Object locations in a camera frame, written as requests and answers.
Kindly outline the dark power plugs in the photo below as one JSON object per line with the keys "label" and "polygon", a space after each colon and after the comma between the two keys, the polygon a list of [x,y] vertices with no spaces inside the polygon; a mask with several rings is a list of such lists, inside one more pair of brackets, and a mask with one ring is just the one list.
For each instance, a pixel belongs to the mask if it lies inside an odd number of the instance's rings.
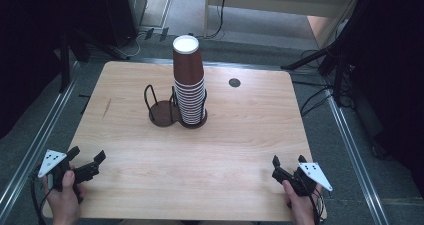
{"label": "dark power plugs", "polygon": [[145,40],[149,40],[153,37],[158,37],[160,41],[165,41],[168,35],[168,31],[169,28],[165,27],[162,29],[155,29],[155,28],[150,28],[146,33],[145,33]]}

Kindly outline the dark cabinet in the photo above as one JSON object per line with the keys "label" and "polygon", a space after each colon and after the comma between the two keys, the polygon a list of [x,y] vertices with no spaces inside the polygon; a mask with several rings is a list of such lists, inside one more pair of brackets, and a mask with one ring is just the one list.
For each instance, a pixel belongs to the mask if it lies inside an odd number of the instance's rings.
{"label": "dark cabinet", "polygon": [[147,0],[106,0],[111,44],[122,47],[138,35]]}

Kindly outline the black stand legs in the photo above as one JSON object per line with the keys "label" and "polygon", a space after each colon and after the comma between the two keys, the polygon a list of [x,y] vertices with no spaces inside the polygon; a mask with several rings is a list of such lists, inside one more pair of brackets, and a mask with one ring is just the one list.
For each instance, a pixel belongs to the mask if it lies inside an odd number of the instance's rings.
{"label": "black stand legs", "polygon": [[314,52],[311,55],[306,56],[305,58],[300,59],[297,62],[294,62],[292,64],[289,65],[281,65],[280,68],[282,70],[296,70],[306,64],[308,64],[309,62],[318,60],[320,58],[323,58],[320,66],[324,66],[327,65],[328,63],[331,63],[334,58],[336,57],[336,55],[338,54],[340,50],[340,46],[338,45],[337,41],[331,43],[330,45],[328,45],[325,48],[322,48],[316,52]]}

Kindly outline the person's left hand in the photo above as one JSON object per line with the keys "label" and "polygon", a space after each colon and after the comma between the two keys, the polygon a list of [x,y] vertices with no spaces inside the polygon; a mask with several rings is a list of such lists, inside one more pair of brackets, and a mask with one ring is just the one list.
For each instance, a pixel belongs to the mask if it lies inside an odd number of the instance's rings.
{"label": "person's left hand", "polygon": [[85,196],[85,188],[78,184],[79,195],[76,195],[73,189],[74,182],[74,172],[68,170],[62,179],[62,191],[49,191],[47,178],[42,178],[44,193],[53,214],[53,225],[77,225],[80,219],[81,207],[78,198]]}

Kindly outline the black wire cup holder rack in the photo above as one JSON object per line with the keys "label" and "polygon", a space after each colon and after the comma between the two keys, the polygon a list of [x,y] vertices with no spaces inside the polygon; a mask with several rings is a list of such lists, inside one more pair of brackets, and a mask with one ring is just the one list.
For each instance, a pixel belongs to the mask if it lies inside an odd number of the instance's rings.
{"label": "black wire cup holder rack", "polygon": [[203,99],[199,114],[194,120],[186,122],[181,113],[175,87],[172,87],[171,96],[168,100],[158,101],[154,87],[149,84],[144,89],[144,102],[148,109],[150,121],[158,127],[168,127],[178,122],[185,128],[196,129],[203,126],[208,118],[208,112],[205,108],[206,99]]}

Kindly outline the person's right hand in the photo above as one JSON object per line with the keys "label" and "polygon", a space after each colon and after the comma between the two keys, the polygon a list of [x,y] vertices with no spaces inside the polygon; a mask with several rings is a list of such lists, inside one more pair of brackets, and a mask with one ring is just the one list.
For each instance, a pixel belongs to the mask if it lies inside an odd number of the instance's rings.
{"label": "person's right hand", "polygon": [[285,191],[285,203],[291,208],[292,223],[294,225],[316,225],[317,197],[315,195],[299,197],[287,180],[282,181],[282,186]]}

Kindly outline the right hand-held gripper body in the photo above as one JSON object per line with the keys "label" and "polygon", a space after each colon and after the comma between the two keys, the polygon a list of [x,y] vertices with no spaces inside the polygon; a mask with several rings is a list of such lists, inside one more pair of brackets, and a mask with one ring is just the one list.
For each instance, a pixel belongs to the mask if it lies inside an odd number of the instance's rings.
{"label": "right hand-held gripper body", "polygon": [[287,180],[298,196],[311,195],[317,184],[327,191],[333,190],[332,185],[318,163],[300,162],[297,170],[292,174],[284,170],[280,165],[275,165],[272,177],[279,183]]}

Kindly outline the stack of brown paper cups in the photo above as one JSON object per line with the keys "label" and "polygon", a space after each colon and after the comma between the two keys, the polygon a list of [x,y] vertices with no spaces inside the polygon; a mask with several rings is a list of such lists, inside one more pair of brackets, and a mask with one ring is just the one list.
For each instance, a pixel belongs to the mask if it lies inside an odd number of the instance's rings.
{"label": "stack of brown paper cups", "polygon": [[194,36],[174,39],[173,74],[182,122],[187,126],[200,126],[206,115],[207,92],[199,41]]}

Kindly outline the metal floor rail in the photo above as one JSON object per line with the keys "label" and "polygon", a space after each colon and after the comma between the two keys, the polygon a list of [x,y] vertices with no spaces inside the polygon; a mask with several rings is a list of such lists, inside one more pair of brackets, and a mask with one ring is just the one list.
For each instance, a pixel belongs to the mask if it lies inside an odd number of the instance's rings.
{"label": "metal floor rail", "polygon": [[383,208],[382,202],[374,186],[374,183],[372,182],[368,170],[360,155],[360,152],[357,149],[356,141],[348,126],[344,113],[342,109],[336,104],[336,101],[334,99],[334,92],[332,89],[329,89],[326,94],[329,96],[328,103],[332,115],[339,129],[343,143],[346,147],[350,163],[353,166],[353,170],[356,174],[359,186],[363,193],[365,202],[370,211],[374,224],[390,225],[390,222]]}
{"label": "metal floor rail", "polygon": [[0,223],[9,216],[74,88],[80,63],[71,65],[70,84],[60,92],[54,79],[0,139]]}

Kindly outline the black metal stand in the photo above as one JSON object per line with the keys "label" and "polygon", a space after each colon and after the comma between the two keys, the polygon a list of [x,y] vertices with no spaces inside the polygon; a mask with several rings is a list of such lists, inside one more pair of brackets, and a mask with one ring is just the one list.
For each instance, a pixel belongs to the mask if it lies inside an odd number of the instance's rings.
{"label": "black metal stand", "polygon": [[69,51],[74,53],[74,56],[78,61],[87,62],[90,54],[86,47],[86,43],[90,43],[112,56],[117,60],[128,60],[129,56],[121,55],[115,52],[112,48],[109,48],[106,44],[102,43],[98,39],[88,33],[78,30],[75,28],[65,30],[60,37],[60,68],[61,68],[61,86],[60,93],[63,93],[66,88],[70,86],[71,82],[71,70]]}

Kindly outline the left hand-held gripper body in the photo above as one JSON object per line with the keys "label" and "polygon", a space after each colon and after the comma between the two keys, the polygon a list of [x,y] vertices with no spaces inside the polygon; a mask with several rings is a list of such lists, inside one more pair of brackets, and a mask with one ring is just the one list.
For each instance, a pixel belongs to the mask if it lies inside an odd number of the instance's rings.
{"label": "left hand-held gripper body", "polygon": [[48,149],[41,167],[38,172],[38,177],[47,177],[48,188],[62,190],[62,179],[66,171],[72,170],[75,175],[75,184],[80,184],[85,181],[91,180],[94,176],[99,174],[100,164],[93,161],[77,168],[71,168],[70,162],[67,159],[67,153],[62,153]]}

